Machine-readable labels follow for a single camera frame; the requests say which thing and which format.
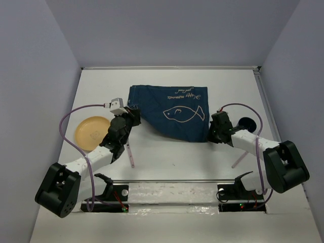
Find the blue fish placemat cloth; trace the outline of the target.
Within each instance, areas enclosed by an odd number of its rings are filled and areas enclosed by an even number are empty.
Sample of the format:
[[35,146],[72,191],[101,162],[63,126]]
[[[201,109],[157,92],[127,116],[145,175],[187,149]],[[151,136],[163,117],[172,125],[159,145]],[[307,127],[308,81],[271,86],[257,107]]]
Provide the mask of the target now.
[[186,142],[207,141],[210,119],[207,87],[133,85],[128,106],[140,109],[141,118],[162,135]]

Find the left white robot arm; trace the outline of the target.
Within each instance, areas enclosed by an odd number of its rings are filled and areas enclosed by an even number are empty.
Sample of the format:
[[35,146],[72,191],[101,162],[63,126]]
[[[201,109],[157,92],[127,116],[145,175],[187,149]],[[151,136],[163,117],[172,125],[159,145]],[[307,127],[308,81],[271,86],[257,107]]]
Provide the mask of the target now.
[[[60,218],[71,213],[76,203],[92,197],[106,200],[113,194],[113,180],[97,173],[97,170],[114,163],[125,150],[132,127],[141,123],[140,110],[125,108],[125,112],[115,116],[110,123],[108,133],[93,151],[83,157],[61,165],[50,165],[35,195],[35,202]],[[85,194],[81,183],[90,178],[103,180],[96,185],[90,195]]]

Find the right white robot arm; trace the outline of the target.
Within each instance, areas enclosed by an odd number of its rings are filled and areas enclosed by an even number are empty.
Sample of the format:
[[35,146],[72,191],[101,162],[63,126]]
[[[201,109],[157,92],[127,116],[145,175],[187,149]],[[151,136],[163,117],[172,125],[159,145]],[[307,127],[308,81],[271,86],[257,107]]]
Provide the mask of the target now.
[[234,180],[230,192],[237,198],[245,198],[251,191],[266,189],[284,193],[310,179],[293,142],[271,141],[250,133],[243,126],[234,127],[224,111],[212,115],[208,141],[224,143],[256,157],[259,171],[244,173]]

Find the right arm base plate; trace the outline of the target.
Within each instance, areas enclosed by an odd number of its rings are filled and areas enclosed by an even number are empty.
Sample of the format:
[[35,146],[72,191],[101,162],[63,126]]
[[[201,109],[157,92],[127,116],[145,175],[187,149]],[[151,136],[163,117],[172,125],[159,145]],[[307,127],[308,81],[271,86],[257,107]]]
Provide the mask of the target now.
[[219,202],[219,212],[266,212],[264,196],[255,191],[247,191],[241,179],[251,172],[235,178],[233,184],[217,185],[216,199]]

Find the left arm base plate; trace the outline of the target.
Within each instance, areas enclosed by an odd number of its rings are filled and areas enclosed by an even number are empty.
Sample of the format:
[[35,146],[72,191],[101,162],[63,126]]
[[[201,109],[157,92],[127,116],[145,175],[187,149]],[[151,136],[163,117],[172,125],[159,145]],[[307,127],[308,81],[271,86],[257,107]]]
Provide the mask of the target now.
[[[90,181],[83,181],[80,184],[78,203],[80,211],[89,213],[89,206],[92,204],[92,187]],[[114,183],[112,189],[107,187],[103,180],[95,182],[95,201],[91,213],[127,213],[129,210],[129,184]]]

